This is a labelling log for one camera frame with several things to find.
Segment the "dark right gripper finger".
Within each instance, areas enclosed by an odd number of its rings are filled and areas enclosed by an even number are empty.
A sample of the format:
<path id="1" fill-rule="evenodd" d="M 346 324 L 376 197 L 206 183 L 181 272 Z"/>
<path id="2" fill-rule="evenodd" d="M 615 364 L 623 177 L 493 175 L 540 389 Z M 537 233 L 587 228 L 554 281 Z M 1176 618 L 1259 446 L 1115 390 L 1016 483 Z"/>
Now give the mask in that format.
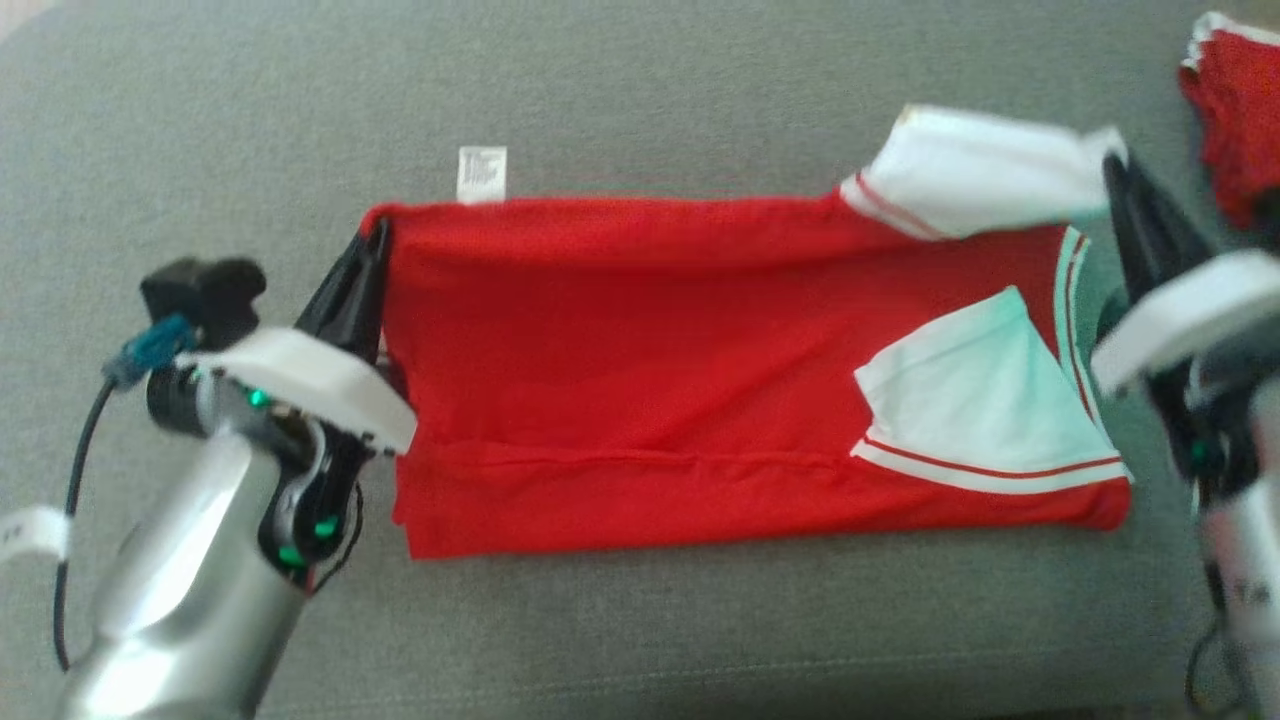
<path id="1" fill-rule="evenodd" d="M 1137 159 L 1128 167 L 1138 177 L 1140 233 L 1153 291 L 1213 259 L 1217 250 Z"/>
<path id="2" fill-rule="evenodd" d="M 1152 290 L 1146 241 L 1140 233 L 1138 177 L 1120 156 L 1106 156 L 1102 173 L 1125 292 L 1130 305 L 1134 305 Z"/>

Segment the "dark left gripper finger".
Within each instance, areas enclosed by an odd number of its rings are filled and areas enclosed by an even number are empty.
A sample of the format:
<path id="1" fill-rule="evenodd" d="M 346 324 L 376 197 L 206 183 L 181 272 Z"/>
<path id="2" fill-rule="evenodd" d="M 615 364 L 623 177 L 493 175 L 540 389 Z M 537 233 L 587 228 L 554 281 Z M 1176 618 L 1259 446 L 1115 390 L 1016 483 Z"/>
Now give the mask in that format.
<path id="1" fill-rule="evenodd" d="M 294 322 L 294 328 L 335 348 L 349 351 L 349 293 L 357 272 L 355 259 L 365 236 L 357 234 L 333 263 Z"/>
<path id="2" fill-rule="evenodd" d="M 375 365 L 392 249 L 389 220 L 379 218 L 362 242 L 355 256 L 357 272 L 349 293 L 349 351 Z"/>

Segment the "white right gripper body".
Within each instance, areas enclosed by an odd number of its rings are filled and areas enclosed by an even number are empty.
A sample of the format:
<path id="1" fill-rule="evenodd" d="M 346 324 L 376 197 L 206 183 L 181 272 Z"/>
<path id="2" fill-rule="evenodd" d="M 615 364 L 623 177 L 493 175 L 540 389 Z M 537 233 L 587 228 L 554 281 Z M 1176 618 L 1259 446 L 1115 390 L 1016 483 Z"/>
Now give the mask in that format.
<path id="1" fill-rule="evenodd" d="M 1228 252 L 1143 295 L 1094 345 L 1097 389 L 1144 389 L 1189 479 L 1260 477 L 1252 410 L 1277 380 L 1277 287 L 1271 252 Z"/>

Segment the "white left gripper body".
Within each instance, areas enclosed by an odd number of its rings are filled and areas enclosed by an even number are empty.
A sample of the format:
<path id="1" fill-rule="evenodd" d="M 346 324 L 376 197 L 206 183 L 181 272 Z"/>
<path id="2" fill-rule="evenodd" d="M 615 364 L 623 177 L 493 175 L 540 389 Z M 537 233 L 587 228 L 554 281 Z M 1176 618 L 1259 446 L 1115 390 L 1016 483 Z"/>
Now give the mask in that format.
<path id="1" fill-rule="evenodd" d="M 406 455 L 417 429 L 375 363 L 283 327 L 178 354 L 174 400 L 200 439 L 174 492 L 182 529 L 211 548 L 232 524 L 307 592 L 348 562 L 364 529 L 365 465 Z"/>

